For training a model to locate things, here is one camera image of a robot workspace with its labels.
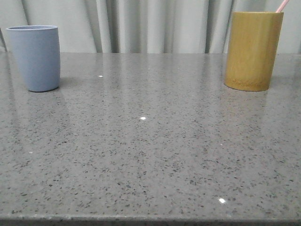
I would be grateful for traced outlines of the pink chopstick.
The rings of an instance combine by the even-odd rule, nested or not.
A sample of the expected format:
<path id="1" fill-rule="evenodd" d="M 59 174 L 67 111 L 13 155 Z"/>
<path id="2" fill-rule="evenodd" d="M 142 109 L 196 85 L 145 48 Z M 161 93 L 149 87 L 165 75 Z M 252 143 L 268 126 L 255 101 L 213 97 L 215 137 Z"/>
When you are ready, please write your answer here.
<path id="1" fill-rule="evenodd" d="M 281 4 L 279 5 L 279 7 L 277 8 L 276 13 L 282 12 L 283 9 L 285 8 L 285 6 L 288 4 L 289 1 L 290 1 L 290 0 L 283 0 L 283 1 L 281 2 Z"/>

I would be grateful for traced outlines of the bamboo cylindrical holder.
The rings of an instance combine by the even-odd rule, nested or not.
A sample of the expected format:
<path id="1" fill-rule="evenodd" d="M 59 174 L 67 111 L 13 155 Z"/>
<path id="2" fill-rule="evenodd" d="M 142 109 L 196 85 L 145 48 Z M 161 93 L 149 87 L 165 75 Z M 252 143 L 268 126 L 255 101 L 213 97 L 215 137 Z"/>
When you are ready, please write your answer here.
<path id="1" fill-rule="evenodd" d="M 243 91 L 269 89 L 284 14 L 234 12 L 224 84 Z"/>

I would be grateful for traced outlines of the blue plastic cup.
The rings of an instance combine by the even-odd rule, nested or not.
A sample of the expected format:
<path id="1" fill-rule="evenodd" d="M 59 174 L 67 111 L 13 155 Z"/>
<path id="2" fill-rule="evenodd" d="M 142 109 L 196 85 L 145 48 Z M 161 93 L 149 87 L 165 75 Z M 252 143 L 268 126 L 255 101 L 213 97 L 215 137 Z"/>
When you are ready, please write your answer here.
<path id="1" fill-rule="evenodd" d="M 14 26 L 7 28 L 7 32 L 27 89 L 45 92 L 58 88 L 61 69 L 58 27 Z"/>

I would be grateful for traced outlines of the grey-white curtain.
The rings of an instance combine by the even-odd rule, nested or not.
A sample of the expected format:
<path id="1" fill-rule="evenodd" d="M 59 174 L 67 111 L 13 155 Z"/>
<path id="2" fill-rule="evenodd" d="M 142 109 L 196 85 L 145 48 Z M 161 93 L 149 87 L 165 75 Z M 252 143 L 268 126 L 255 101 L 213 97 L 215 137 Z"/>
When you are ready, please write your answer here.
<path id="1" fill-rule="evenodd" d="M 3 0 L 0 49 L 7 28 L 58 27 L 62 52 L 225 53 L 234 12 L 275 12 L 279 0 Z"/>

